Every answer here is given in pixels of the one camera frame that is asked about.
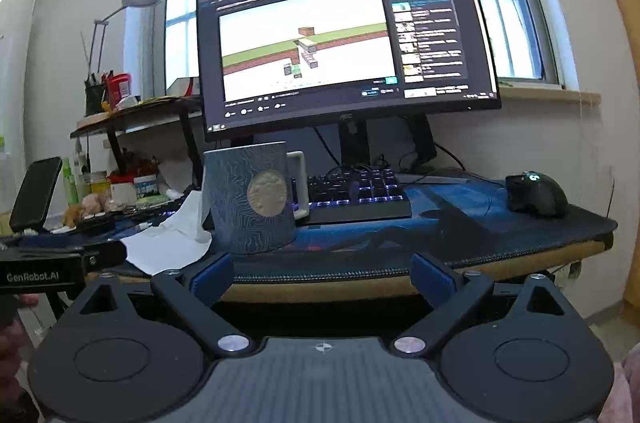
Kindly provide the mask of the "person's left hand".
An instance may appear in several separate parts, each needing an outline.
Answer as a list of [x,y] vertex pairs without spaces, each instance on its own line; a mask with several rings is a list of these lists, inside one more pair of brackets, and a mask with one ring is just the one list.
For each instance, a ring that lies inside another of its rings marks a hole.
[[21,321],[14,315],[12,322],[1,328],[1,402],[17,401],[24,389],[17,380],[21,368],[21,349],[29,338]]

